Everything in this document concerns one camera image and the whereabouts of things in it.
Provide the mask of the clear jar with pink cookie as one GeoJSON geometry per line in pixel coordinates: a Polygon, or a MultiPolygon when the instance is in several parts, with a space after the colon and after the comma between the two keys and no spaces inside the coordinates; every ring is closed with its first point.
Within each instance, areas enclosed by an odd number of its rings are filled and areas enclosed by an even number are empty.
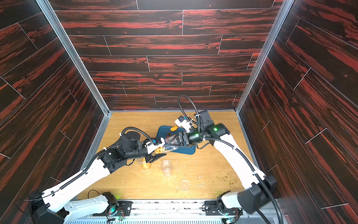
{"type": "Polygon", "coordinates": [[[156,150],[154,151],[154,153],[155,153],[155,154],[164,154],[164,153],[167,153],[167,152],[166,152],[166,143],[165,143],[165,145],[164,145],[163,147],[159,147],[158,149],[156,149],[156,150]]]}

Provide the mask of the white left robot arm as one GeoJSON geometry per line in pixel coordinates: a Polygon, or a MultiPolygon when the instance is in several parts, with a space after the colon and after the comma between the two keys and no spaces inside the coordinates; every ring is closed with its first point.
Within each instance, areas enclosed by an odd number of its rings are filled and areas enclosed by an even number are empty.
{"type": "Polygon", "coordinates": [[[114,144],[96,153],[81,171],[43,192],[31,193],[29,212],[33,223],[65,224],[116,207],[117,200],[110,192],[86,200],[73,201],[73,198],[95,182],[126,166],[129,160],[144,158],[147,163],[152,163],[163,157],[163,154],[156,154],[155,150],[164,145],[164,138],[141,141],[137,132],[122,134],[114,144]]]}

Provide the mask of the clear jar with mixed cookies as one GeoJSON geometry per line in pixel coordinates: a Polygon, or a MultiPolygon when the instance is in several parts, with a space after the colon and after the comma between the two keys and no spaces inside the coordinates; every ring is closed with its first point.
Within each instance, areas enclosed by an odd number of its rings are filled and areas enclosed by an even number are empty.
{"type": "Polygon", "coordinates": [[[161,163],[161,169],[165,177],[170,177],[173,173],[172,164],[169,160],[164,160],[161,163]]]}

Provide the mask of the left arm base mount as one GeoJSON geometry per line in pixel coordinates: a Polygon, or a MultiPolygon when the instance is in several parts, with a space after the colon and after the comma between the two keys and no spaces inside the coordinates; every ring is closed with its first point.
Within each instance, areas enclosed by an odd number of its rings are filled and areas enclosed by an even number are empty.
{"type": "Polygon", "coordinates": [[[104,192],[101,194],[108,201],[108,206],[102,213],[94,213],[90,216],[96,218],[106,218],[107,224],[113,224],[114,222],[121,222],[125,217],[130,216],[133,201],[118,200],[110,192],[104,192]]]}

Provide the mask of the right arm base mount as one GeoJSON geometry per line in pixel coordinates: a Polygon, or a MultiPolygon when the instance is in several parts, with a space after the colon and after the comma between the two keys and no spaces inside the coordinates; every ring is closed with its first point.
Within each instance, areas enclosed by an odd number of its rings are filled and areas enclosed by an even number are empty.
{"type": "Polygon", "coordinates": [[[234,217],[229,218],[222,218],[223,224],[234,224],[238,221],[238,219],[243,214],[243,209],[241,208],[227,208],[224,203],[222,202],[222,196],[229,193],[230,191],[226,191],[220,194],[217,197],[217,200],[209,200],[205,201],[201,207],[201,210],[205,212],[207,216],[215,216],[215,215],[222,215],[222,216],[229,216],[232,215],[234,217]]]}

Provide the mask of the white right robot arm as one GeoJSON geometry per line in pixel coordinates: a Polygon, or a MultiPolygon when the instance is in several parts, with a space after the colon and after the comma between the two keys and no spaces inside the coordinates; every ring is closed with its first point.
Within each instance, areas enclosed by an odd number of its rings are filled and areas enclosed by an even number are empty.
{"type": "Polygon", "coordinates": [[[243,209],[248,214],[260,210],[272,201],[277,188],[277,180],[267,176],[242,152],[230,131],[223,125],[210,125],[200,131],[183,131],[165,138],[165,149],[171,147],[191,147],[196,143],[207,141],[227,160],[241,181],[244,191],[226,192],[217,198],[219,210],[243,209]]]}

